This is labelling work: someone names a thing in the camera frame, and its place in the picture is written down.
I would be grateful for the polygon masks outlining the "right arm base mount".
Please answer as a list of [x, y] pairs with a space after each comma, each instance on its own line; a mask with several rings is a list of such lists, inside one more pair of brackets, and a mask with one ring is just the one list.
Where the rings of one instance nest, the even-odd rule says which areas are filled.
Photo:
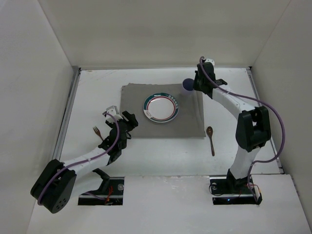
[[226, 177], [211, 177], [209, 192], [214, 205], [260, 205], [263, 197], [258, 185], [250, 181], [231, 188]]

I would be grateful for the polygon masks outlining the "white plate green rim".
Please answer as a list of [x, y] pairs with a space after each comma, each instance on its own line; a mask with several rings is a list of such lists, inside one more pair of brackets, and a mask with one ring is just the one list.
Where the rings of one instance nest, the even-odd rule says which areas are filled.
[[148, 96], [143, 104], [144, 115], [152, 122], [172, 121], [179, 111], [177, 99], [168, 93], [155, 93]]

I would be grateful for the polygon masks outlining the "grey cloth placemat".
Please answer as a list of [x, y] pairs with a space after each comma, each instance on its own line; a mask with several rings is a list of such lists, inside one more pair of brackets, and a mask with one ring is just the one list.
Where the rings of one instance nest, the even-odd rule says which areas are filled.
[[121, 89], [121, 111], [135, 114], [134, 138], [205, 137], [203, 97], [183, 94], [181, 84], [134, 84]]

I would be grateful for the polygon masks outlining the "brown wooden spoon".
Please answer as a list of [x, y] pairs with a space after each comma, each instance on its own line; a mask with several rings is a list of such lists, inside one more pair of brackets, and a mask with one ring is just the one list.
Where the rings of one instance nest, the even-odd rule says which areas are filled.
[[213, 145], [213, 129], [211, 126], [207, 127], [206, 133], [207, 133], [207, 136], [209, 137], [209, 140], [210, 140], [212, 156], [215, 156], [215, 149], [214, 149], [214, 145]]

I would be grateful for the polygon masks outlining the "brown wooden fork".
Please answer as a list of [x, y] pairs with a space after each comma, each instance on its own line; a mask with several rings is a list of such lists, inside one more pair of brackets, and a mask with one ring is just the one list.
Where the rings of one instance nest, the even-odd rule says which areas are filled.
[[93, 127], [93, 130], [94, 130], [95, 134], [96, 134], [102, 141], [104, 141], [103, 137], [101, 136], [101, 132], [100, 132], [100, 130], [97, 128], [97, 126], [94, 126], [94, 127]]

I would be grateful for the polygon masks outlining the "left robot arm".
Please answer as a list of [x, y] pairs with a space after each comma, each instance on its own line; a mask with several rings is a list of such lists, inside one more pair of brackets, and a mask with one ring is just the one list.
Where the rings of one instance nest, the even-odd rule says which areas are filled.
[[110, 177], [102, 168], [121, 156], [132, 137], [130, 132], [138, 126], [138, 121], [135, 114], [127, 111], [119, 113], [115, 106], [108, 108], [103, 115], [111, 130], [102, 143], [91, 152], [72, 160], [51, 160], [33, 185], [31, 196], [51, 213], [62, 210], [75, 196], [90, 195], [106, 201], [113, 193]]

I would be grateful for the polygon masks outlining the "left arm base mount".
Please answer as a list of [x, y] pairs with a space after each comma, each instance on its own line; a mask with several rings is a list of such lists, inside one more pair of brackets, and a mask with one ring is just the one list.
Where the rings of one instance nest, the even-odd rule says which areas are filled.
[[100, 178], [101, 183], [96, 190], [87, 191], [78, 197], [79, 206], [121, 206], [125, 177], [110, 177], [101, 169], [94, 169], [91, 173]]

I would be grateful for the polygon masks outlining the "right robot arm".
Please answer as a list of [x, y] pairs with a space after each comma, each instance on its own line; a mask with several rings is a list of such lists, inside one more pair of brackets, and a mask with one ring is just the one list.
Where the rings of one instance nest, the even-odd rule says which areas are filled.
[[227, 82], [215, 78], [214, 65], [204, 58], [197, 65], [193, 89], [221, 104], [237, 120], [235, 139], [238, 150], [228, 170], [227, 183], [233, 187], [245, 184], [260, 148], [271, 139], [269, 111], [266, 107], [252, 106], [234, 95]]

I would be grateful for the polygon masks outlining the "purple plastic cup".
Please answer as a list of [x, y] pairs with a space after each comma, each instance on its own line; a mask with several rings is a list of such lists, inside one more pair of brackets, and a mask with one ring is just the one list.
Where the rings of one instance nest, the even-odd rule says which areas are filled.
[[181, 86], [181, 94], [182, 95], [190, 95], [194, 88], [194, 80], [191, 78], [184, 79]]

